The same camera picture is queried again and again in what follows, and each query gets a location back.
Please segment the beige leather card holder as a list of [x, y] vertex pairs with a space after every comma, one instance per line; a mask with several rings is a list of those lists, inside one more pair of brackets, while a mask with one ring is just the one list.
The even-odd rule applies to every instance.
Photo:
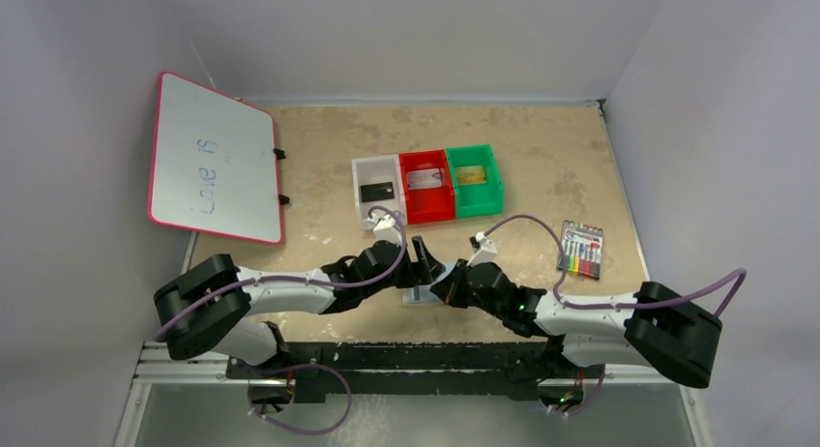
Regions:
[[431, 291], [431, 286], [417, 285], [401, 292], [401, 303], [404, 307], [441, 306], [444, 302]]

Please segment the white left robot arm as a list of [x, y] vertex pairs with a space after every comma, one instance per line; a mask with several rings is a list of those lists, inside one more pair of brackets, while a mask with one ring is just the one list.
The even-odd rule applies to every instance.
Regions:
[[385, 289], [431, 286], [448, 272], [419, 236], [408, 244], [380, 240], [302, 273], [253, 270], [215, 254], [155, 292], [161, 323], [155, 339], [174, 360], [213, 351], [260, 366], [287, 349], [277, 325], [254, 322], [253, 316], [344, 313]]

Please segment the red plastic bin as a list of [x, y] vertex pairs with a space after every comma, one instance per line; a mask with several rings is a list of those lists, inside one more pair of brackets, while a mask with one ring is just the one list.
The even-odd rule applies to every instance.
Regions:
[[454, 184], [443, 149], [398, 155], [407, 220], [428, 224], [455, 219]]

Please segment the white plastic bin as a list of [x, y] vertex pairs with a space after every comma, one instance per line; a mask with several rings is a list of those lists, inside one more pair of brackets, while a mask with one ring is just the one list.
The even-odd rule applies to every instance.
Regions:
[[351, 161], [354, 203], [360, 229], [371, 230], [370, 209], [375, 206], [394, 212], [407, 225], [405, 190], [398, 154]]

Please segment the pack of coloured markers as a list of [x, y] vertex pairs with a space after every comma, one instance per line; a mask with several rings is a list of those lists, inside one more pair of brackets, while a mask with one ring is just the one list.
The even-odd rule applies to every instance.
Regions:
[[557, 261], [557, 269], [572, 276], [599, 280], [603, 239], [602, 228], [564, 220], [561, 231], [564, 254]]

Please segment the green plastic bin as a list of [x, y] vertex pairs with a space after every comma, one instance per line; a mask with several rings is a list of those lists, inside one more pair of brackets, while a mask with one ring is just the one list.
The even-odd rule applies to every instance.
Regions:
[[501, 214], [505, 189], [491, 146], [450, 147], [445, 149], [445, 154], [454, 185], [456, 217]]

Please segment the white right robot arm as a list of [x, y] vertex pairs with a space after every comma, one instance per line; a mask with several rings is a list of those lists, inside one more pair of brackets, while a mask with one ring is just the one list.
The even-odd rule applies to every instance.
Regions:
[[454, 308], [478, 308], [514, 334], [557, 339], [554, 349], [579, 368], [632, 365], [656, 370], [696, 389], [709, 386], [722, 323], [665, 285], [644, 282], [607, 302], [592, 296], [557, 299], [517, 285], [492, 262], [464, 262], [430, 291]]

